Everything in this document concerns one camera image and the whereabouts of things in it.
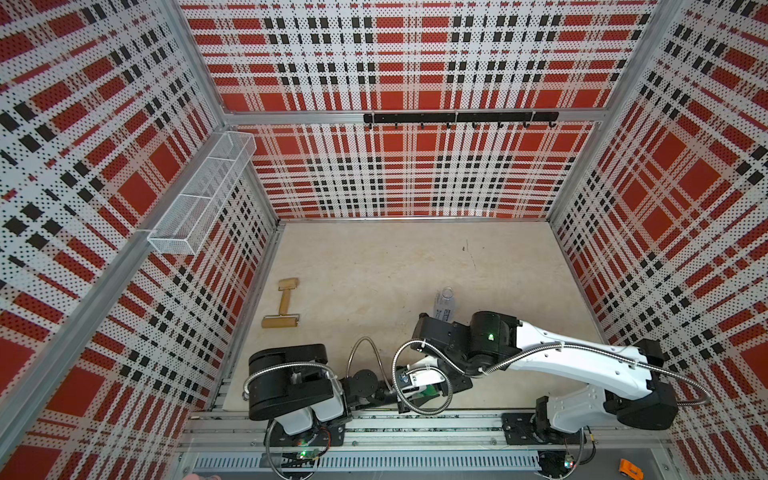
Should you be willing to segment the green plastic soda bottle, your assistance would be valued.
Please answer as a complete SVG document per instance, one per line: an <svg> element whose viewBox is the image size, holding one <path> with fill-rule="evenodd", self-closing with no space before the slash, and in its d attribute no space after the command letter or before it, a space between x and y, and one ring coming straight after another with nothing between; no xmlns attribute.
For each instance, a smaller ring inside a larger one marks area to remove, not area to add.
<svg viewBox="0 0 768 480"><path fill-rule="evenodd" d="M439 398L440 396L440 392L433 386L426 387L425 390L420 393L420 398L426 401Z"/></svg>

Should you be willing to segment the clear small water bottle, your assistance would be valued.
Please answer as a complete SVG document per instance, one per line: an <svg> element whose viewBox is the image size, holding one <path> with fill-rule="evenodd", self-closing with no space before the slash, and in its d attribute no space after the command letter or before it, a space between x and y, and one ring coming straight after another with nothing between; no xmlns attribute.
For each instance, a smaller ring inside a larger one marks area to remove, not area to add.
<svg viewBox="0 0 768 480"><path fill-rule="evenodd" d="M451 323L456 309L456 298L450 286L443 287L436 295L434 302L434 317Z"/></svg>

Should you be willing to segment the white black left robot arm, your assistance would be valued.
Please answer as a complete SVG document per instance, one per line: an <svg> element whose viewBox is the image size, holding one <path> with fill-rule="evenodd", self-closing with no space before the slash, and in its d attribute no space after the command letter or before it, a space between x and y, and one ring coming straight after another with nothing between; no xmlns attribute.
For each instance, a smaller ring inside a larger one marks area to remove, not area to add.
<svg viewBox="0 0 768 480"><path fill-rule="evenodd" d="M327 362L322 344L252 354L242 393L249 419L275 421L284 433L298 435L346 420L357 410L395 406L407 412L398 392L417 407L448 394L446 378L431 364L422 371L398 367L390 382L371 370L341 378Z"/></svg>

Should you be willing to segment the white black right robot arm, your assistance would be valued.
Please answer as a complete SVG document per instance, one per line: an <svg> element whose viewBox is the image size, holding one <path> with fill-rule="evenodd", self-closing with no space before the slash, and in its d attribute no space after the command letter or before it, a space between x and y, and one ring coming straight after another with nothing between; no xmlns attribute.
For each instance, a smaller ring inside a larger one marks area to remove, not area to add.
<svg viewBox="0 0 768 480"><path fill-rule="evenodd" d="M664 355L655 340L625 347L582 342L491 311L474 313L467 324L423 314L412 338L413 349L452 373L533 371L583 383L569 394L538 399L534 427L540 434L615 425L661 431L680 409L674 388L662 379Z"/></svg>

